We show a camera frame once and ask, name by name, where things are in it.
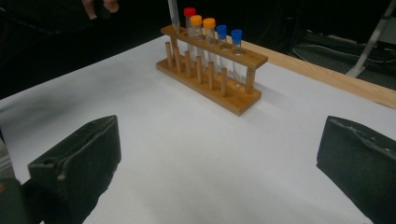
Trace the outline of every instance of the person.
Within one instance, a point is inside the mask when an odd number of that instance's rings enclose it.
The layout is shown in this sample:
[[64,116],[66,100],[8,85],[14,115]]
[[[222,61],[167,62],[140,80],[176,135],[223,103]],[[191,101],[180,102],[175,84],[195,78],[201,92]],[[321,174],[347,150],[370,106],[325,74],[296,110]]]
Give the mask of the person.
[[119,8],[118,0],[0,0],[0,66],[43,38],[80,32],[103,9]]

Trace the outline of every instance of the human hand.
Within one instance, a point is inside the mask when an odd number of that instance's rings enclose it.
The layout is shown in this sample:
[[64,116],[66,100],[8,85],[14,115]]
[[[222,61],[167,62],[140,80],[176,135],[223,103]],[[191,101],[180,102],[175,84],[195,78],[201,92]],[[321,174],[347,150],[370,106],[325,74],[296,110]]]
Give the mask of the human hand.
[[[82,5],[85,7],[88,16],[91,20],[96,19],[97,15],[95,12],[94,0],[81,0]],[[103,0],[103,5],[110,13],[115,13],[119,10],[120,5],[118,0]]]

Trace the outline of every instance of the blue cap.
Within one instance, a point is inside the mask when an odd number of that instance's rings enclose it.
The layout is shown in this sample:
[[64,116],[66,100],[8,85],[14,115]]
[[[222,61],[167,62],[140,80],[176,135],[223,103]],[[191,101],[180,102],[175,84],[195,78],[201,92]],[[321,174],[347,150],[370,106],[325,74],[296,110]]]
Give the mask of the blue cap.
[[218,25],[216,27],[216,30],[218,31],[219,39],[226,38],[226,35],[227,35],[227,26],[226,25]]
[[233,43],[235,45],[240,45],[242,40],[242,31],[241,30],[232,30],[231,38],[233,39]]

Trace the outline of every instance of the wooden test tube rack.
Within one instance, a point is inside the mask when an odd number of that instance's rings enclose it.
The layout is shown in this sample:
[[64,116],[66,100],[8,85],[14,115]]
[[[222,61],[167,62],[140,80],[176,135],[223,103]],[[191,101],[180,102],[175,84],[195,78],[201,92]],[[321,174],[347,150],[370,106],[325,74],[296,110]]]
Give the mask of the wooden test tube rack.
[[[165,43],[167,58],[156,63],[157,69],[166,75],[201,93],[237,116],[241,116],[262,97],[262,92],[254,89],[254,79],[256,69],[268,61],[267,56],[248,49],[243,49],[245,52],[243,55],[235,55],[231,50],[220,49],[219,45],[207,45],[205,40],[199,41],[187,37],[187,29],[183,27],[180,27],[177,34],[174,27],[169,25],[163,27],[161,33],[169,35],[171,40]],[[213,62],[209,62],[208,69],[203,70],[201,57],[197,57],[194,62],[188,50],[184,52],[184,56],[180,54],[178,40],[244,65],[247,68],[246,83],[240,83],[240,86],[236,87],[235,80],[227,77],[226,68],[214,74]]]

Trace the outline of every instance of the white tabletop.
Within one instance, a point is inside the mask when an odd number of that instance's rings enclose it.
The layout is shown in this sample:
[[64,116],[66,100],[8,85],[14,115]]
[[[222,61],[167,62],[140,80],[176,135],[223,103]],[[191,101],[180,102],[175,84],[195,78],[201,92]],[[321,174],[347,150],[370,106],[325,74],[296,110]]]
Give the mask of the white tabletop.
[[117,115],[122,160],[84,223],[371,223],[316,167],[318,146],[328,116],[396,139],[394,109],[266,63],[262,98],[238,117],[156,69],[165,41],[1,100],[16,177],[83,124]]

